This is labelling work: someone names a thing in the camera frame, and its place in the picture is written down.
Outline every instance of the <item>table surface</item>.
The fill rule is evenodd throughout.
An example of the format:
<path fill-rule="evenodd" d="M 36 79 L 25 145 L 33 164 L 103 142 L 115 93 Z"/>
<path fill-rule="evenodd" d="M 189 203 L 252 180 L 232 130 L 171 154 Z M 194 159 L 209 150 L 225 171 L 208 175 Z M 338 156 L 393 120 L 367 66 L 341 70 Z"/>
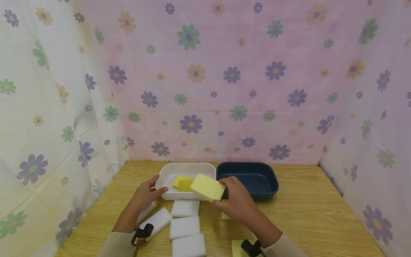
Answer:
<path fill-rule="evenodd" d="M 168 163 L 128 162 L 55 257 L 97 256 L 135 189 Z M 259 202 L 258 206 L 305 253 L 313 257 L 384 256 L 319 167 L 271 167 L 279 181 L 279 191 L 271 201 Z M 159 198 L 156 202 L 157 208 L 150 215 L 164 206 L 171 212 L 173 201 Z M 231 240 L 255 238 L 238 222 L 222 221 L 221 212 L 210 202 L 202 201 L 199 212 L 209 257 L 231 256 Z M 137 256 L 171 256 L 169 226 L 149 243 L 140 244 Z"/>

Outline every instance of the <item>sleeve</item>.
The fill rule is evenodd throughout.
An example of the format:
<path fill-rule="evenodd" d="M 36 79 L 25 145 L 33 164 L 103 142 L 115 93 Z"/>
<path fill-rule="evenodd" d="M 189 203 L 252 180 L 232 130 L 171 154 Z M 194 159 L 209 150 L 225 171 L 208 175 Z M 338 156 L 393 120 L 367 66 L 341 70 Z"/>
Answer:
<path fill-rule="evenodd" d="M 97 257 L 133 257 L 136 248 L 131 244 L 134 234 L 111 232 Z"/>
<path fill-rule="evenodd" d="M 266 257 L 307 257 L 285 233 L 281 235 L 275 244 L 267 248 L 261 247 L 261 251 Z"/>

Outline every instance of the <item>floral fabric backdrop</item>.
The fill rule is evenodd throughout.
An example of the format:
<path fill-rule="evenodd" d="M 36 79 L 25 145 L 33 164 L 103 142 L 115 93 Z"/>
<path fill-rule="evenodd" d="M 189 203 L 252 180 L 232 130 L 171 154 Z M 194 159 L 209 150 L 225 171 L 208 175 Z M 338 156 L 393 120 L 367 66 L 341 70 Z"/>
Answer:
<path fill-rule="evenodd" d="M 411 252 L 409 0 L 1 3 L 8 253 L 52 256 L 128 155 L 320 161 L 384 253 Z"/>

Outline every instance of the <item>hand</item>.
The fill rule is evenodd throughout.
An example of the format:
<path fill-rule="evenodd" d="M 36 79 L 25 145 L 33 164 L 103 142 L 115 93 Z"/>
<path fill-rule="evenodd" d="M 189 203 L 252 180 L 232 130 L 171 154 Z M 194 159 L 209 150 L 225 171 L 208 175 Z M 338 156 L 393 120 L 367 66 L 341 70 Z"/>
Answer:
<path fill-rule="evenodd" d="M 222 211 L 230 218 L 238 220 L 245 225 L 260 215 L 261 211 L 237 177 L 222 178 L 219 182 L 227 186 L 229 200 L 227 203 L 214 200 L 213 204 L 217 210 Z"/>
<path fill-rule="evenodd" d="M 130 200 L 130 204 L 133 204 L 135 208 L 142 211 L 150 206 L 150 204 L 159 196 L 168 191 L 168 187 L 163 187 L 156 190 L 154 187 L 159 174 L 150 178 L 146 182 L 143 182 L 135 191 L 133 197 Z"/>

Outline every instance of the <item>green flower print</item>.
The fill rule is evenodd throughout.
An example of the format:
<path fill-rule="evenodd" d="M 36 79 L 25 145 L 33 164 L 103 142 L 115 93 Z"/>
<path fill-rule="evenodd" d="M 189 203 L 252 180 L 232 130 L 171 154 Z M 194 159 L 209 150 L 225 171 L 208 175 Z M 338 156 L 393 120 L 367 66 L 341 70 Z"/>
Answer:
<path fill-rule="evenodd" d="M 103 117 L 106 117 L 106 121 L 113 122 L 117 120 L 118 113 L 117 113 L 116 108 L 109 106 L 108 108 L 105 108 L 104 110 L 106 111 L 106 113 L 103 114 Z"/>
<path fill-rule="evenodd" d="M 183 94 L 176 94 L 174 97 L 174 102 L 178 104 L 179 106 L 187 103 L 187 98 Z"/>
<path fill-rule="evenodd" d="M 247 109 L 244 107 L 244 105 L 242 106 L 236 105 L 234 109 L 231 109 L 230 111 L 231 111 L 230 117 L 234 118 L 235 121 L 238 121 L 238 120 L 242 121 L 242 119 L 247 117 Z"/>
<path fill-rule="evenodd" d="M 337 100 L 337 97 L 338 97 L 338 92 L 332 92 L 331 95 L 328 95 L 326 102 L 328 104 L 334 104 L 335 101 Z"/>
<path fill-rule="evenodd" d="M 14 85 L 13 81 L 9 81 L 8 79 L 0 80 L 0 92 L 6 93 L 10 95 L 11 93 L 15 93 L 16 86 Z"/>
<path fill-rule="evenodd" d="M 361 126 L 361 136 L 363 137 L 363 139 L 366 139 L 368 135 L 371 133 L 371 126 L 372 122 L 370 119 L 364 121 L 364 124 Z"/>
<path fill-rule="evenodd" d="M 358 40 L 359 44 L 366 44 L 368 40 L 371 40 L 375 37 L 375 32 L 378 29 L 378 24 L 375 23 L 375 19 L 367 21 L 361 30 L 360 39 Z"/>
<path fill-rule="evenodd" d="M 42 46 L 42 44 L 40 44 L 39 40 L 36 41 L 36 46 L 37 46 L 38 49 L 33 49 L 33 54 L 34 54 L 34 56 L 39 58 L 37 60 L 37 63 L 41 67 L 46 66 L 47 69 L 48 69 L 48 59 L 47 59 L 47 56 L 46 56 L 46 54 L 43 50 L 43 46 Z"/>
<path fill-rule="evenodd" d="M 394 155 L 390 153 L 388 150 L 380 150 L 380 152 L 377 154 L 377 158 L 378 163 L 382 164 L 384 168 L 391 168 L 395 163 Z"/>
<path fill-rule="evenodd" d="M 5 238 L 8 234 L 13 235 L 17 228 L 24 225 L 26 218 L 27 214 L 24 214 L 24 211 L 9 214 L 4 221 L 0 222 L 0 239 Z"/>
<path fill-rule="evenodd" d="M 200 44 L 200 39 L 198 38 L 200 36 L 200 32 L 198 30 L 194 30 L 194 26 L 190 25 L 187 26 L 183 25 L 182 31 L 177 32 L 177 36 L 180 38 L 178 40 L 179 45 L 184 45 L 184 49 L 196 49 L 196 44 Z"/>
<path fill-rule="evenodd" d="M 129 121 L 131 122 L 138 122 L 140 120 L 140 115 L 136 114 L 135 112 L 129 113 L 127 117 L 129 118 Z"/>
<path fill-rule="evenodd" d="M 94 29 L 94 35 L 96 36 L 97 42 L 102 45 L 104 42 L 104 37 L 103 37 L 103 33 L 98 29 L 95 28 Z"/>
<path fill-rule="evenodd" d="M 331 38 L 327 39 L 326 41 L 324 41 L 324 48 L 325 49 L 330 49 L 332 47 L 332 45 L 334 44 L 334 40 L 332 40 Z"/>
<path fill-rule="evenodd" d="M 270 36 L 270 38 L 278 38 L 278 36 L 282 34 L 283 28 L 284 25 L 281 24 L 281 21 L 272 21 L 272 23 L 268 25 L 267 34 Z"/>
<path fill-rule="evenodd" d="M 263 119 L 265 121 L 273 121 L 273 120 L 275 120 L 276 116 L 277 116 L 277 114 L 275 114 L 274 111 L 267 111 L 266 113 L 264 113 Z"/>
<path fill-rule="evenodd" d="M 64 178 L 61 180 L 61 184 L 62 184 L 62 185 L 67 185 L 68 182 L 69 182 L 69 177 L 64 177 Z"/>
<path fill-rule="evenodd" d="M 155 47 L 152 46 L 152 45 L 148 45 L 146 47 L 146 49 L 147 49 L 147 53 L 149 53 L 149 54 L 154 54 L 154 52 L 155 52 Z"/>
<path fill-rule="evenodd" d="M 71 142 L 74 139 L 74 131 L 70 126 L 67 126 L 67 128 L 63 129 L 63 135 L 61 135 L 62 138 L 64 138 L 64 142 Z"/>

